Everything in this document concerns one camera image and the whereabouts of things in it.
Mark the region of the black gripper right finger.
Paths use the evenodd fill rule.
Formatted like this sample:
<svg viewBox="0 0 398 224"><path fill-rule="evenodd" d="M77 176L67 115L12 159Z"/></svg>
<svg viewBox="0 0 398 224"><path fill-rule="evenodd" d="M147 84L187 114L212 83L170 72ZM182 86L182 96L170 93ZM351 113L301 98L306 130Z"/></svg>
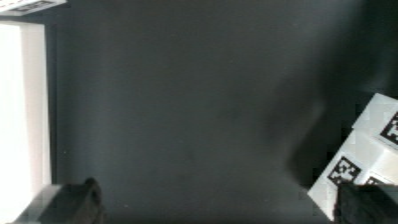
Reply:
<svg viewBox="0 0 398 224"><path fill-rule="evenodd" d="M398 185L340 184L335 223L398 224Z"/></svg>

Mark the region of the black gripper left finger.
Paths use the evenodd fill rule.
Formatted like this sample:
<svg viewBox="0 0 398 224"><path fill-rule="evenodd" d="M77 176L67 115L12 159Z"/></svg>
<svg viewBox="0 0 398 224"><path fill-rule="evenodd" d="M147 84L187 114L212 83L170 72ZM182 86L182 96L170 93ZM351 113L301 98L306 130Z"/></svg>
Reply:
<svg viewBox="0 0 398 224"><path fill-rule="evenodd" d="M15 224L106 224L102 188L95 178L83 184L49 185Z"/></svg>

